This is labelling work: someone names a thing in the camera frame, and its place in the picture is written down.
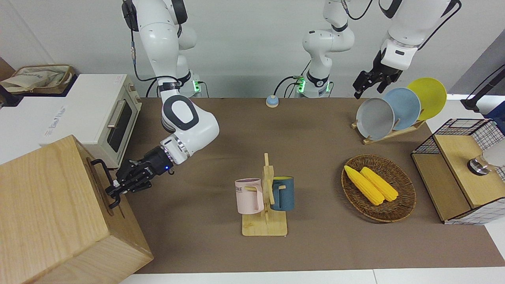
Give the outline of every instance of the bag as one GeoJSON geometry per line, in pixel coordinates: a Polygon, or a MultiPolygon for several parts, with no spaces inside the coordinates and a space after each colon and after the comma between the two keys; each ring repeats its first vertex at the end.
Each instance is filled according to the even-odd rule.
{"type": "Polygon", "coordinates": [[[62,93],[74,75],[69,65],[26,66],[0,84],[12,94],[62,93]]]}

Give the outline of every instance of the black pole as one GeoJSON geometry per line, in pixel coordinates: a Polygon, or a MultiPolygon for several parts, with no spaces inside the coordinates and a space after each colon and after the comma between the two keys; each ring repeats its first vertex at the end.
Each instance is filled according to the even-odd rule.
{"type": "Polygon", "coordinates": [[[461,100],[461,103],[467,110],[471,110],[474,112],[479,112],[479,108],[477,107],[477,101],[479,101],[484,95],[487,94],[492,88],[494,88],[500,81],[505,78],[505,69],[503,69],[498,75],[491,79],[491,81],[485,85],[473,98],[469,100],[461,100]]]}
{"type": "Polygon", "coordinates": [[[0,85],[0,96],[4,97],[5,102],[2,107],[16,107],[19,102],[23,99],[23,96],[15,96],[9,93],[2,85],[0,85]]]}

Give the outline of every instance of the plate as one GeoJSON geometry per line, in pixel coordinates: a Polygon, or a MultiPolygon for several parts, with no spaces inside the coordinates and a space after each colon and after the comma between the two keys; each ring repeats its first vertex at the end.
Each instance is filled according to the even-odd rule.
{"type": "Polygon", "coordinates": [[[407,88],[395,88],[382,98],[393,108],[394,117],[400,120],[394,130],[409,128],[419,118],[421,102],[417,95],[407,88]]]}
{"type": "Polygon", "coordinates": [[[341,182],[345,196],[362,214],[375,221],[391,223],[403,220],[412,213],[416,206],[416,191],[410,178],[395,163],[381,156],[364,154],[351,158],[346,165],[357,171],[367,166],[398,191],[398,197],[395,200],[391,202],[385,200],[381,205],[375,206],[352,183],[345,170],[342,169],[341,182]]]}
{"type": "Polygon", "coordinates": [[[371,98],[358,108],[356,113],[358,130],[363,137],[380,140],[393,129],[393,108],[383,99],[371,98]]]}
{"type": "Polygon", "coordinates": [[[447,101],[445,87],[434,78],[416,79],[407,88],[416,93],[421,102],[423,113],[419,115],[419,120],[430,119],[439,114],[447,101]]]}

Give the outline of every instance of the wire basket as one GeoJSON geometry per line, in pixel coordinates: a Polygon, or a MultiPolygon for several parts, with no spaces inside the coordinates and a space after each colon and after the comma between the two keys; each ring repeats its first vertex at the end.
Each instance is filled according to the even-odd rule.
{"type": "Polygon", "coordinates": [[[346,165],[357,171],[367,166],[398,191],[396,200],[375,206],[342,170],[341,182],[345,196],[362,214],[375,221],[391,223],[403,220],[412,213],[416,206],[416,191],[410,178],[395,163],[377,155],[364,154],[351,158],[346,165]]]}

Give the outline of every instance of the wooden box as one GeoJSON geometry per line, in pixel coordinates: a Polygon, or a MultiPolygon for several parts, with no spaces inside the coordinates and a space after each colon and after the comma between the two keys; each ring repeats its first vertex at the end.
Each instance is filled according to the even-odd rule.
{"type": "Polygon", "coordinates": [[[0,283],[119,283],[153,259],[91,159],[68,136],[0,165],[0,283]]]}
{"type": "Polygon", "coordinates": [[[472,131],[462,128],[468,135],[446,128],[445,134],[437,131],[420,146],[426,152],[416,149],[412,153],[440,220],[446,224],[485,224],[505,216],[505,182],[498,171],[478,176],[467,167],[469,160],[482,153],[476,138],[483,145],[502,136],[486,130],[493,127],[485,120],[477,121],[472,131]]]}

